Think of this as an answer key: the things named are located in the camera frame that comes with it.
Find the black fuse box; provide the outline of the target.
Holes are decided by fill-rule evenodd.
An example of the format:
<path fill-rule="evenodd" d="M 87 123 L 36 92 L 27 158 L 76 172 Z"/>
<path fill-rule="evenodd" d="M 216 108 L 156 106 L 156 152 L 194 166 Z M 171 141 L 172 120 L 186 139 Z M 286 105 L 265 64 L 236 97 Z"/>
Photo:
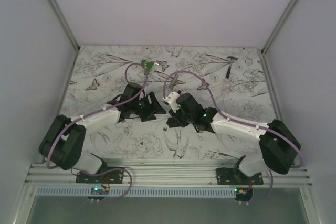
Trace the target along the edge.
<path fill-rule="evenodd" d="M 169 128 L 181 127 L 180 122 L 176 118 L 168 118 L 166 124 Z"/>

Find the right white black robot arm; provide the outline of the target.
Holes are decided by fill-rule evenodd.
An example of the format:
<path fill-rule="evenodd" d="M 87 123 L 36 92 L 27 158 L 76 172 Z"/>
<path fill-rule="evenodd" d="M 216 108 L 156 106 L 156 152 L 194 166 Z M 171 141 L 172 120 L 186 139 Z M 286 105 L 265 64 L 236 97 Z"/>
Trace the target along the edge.
<path fill-rule="evenodd" d="M 253 154 L 243 154 L 233 169 L 233 179 L 245 184 L 252 176 L 267 170 L 285 175 L 289 172 L 301 146 L 280 120 L 258 123 L 227 115 L 217 108 L 202 107 L 189 93 L 172 92 L 163 99 L 170 106 L 169 127 L 192 125 L 196 132 L 225 134 L 237 140 L 258 144 Z"/>

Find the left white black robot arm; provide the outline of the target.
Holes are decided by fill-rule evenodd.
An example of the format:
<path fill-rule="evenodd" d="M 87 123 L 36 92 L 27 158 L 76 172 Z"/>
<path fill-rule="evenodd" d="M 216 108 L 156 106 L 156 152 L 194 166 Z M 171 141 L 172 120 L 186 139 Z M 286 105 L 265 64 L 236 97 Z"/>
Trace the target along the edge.
<path fill-rule="evenodd" d="M 100 110 L 73 118 L 63 114 L 55 117 L 38 151 L 55 168 L 80 170 L 88 173 L 95 183 L 101 183 L 107 177 L 107 169 L 101 158 L 83 149 L 86 136 L 125 119 L 147 122 L 165 113 L 153 92 L 145 93 L 142 86 L 130 82 L 122 94 Z"/>

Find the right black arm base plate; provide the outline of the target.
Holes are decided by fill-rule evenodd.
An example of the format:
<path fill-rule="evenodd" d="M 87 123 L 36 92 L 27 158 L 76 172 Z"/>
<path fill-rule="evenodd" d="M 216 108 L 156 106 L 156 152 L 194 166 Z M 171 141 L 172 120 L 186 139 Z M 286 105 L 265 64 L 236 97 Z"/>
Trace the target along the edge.
<path fill-rule="evenodd" d="M 217 168 L 216 179 L 218 185 L 244 185 L 247 186 L 250 183 L 252 185 L 263 185 L 262 173 L 256 173 L 255 175 L 248 177 L 239 171 L 237 168 Z"/>

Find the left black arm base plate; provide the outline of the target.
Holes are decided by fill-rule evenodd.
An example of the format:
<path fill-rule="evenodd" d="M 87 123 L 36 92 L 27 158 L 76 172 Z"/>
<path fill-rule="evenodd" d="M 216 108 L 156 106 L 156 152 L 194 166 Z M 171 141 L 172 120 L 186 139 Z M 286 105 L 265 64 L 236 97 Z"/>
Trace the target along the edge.
<path fill-rule="evenodd" d="M 91 176 L 79 172 L 76 175 L 75 182 L 77 184 L 122 184 L 124 171 L 117 169 L 100 176 Z"/>

